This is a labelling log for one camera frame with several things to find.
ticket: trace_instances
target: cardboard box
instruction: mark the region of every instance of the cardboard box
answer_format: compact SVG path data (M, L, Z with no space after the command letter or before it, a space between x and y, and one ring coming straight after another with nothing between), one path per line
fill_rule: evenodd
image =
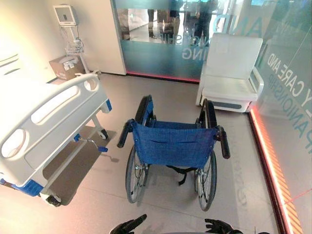
M75 73L85 73L80 57L78 56L63 56L52 61L49 61L55 75L60 79L73 79Z

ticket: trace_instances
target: bed wheel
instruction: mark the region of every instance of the bed wheel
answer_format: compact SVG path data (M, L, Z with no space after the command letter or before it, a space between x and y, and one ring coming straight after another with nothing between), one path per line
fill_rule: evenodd
M60 201L58 201L54 196L52 196L52 195L50 195L47 199L46 199L46 201L49 203L49 204L51 204L51 205L53 205L53 206L55 206L55 207L59 207L60 206Z
M108 134L107 134L107 132L106 132L105 129L102 129L101 132L99 132L99 136L100 136L103 140L108 139Z

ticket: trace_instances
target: orange led light strip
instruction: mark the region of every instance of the orange led light strip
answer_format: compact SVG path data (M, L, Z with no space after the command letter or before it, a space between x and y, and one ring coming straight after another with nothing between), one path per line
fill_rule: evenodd
M288 233L302 234L303 231L296 212L296 208L292 202L292 196L289 192L278 158L276 157L274 148L269 138L269 134L257 110L253 108L250 113L260 140L265 162L269 168L271 178L273 179L274 190L278 197L279 207L281 208L284 217L283 221L286 224Z

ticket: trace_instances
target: wire basket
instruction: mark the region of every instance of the wire basket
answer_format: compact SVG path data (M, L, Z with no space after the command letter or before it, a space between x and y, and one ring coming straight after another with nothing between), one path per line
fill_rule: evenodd
M82 46L77 46L77 47L65 48L65 51L68 55L79 55L83 53L83 48Z

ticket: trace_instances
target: bed frame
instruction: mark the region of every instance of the bed frame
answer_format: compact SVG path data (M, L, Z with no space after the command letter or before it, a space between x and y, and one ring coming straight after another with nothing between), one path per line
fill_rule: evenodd
M93 121L95 128L87 138L91 138L95 133L105 138L96 114L99 110L109 113L112 106L98 77L94 74L82 75L54 86L31 111L20 117L20 121L16 122L10 131L0 134L0 178L2 178L0 183L10 184L13 188L31 196L40 194L44 200L58 206L60 198L49 188L86 141L80 141L48 180L43 176L43 169L70 141L77 140L77 134L90 120ZM42 112L42 108L51 104L60 95L64 95L69 89L71 92L75 90L73 95L67 95L67 98L53 110L48 112L45 110L48 114L34 123L34 116ZM13 154L4 156L2 148L16 130L23 132L23 140L14 149Z

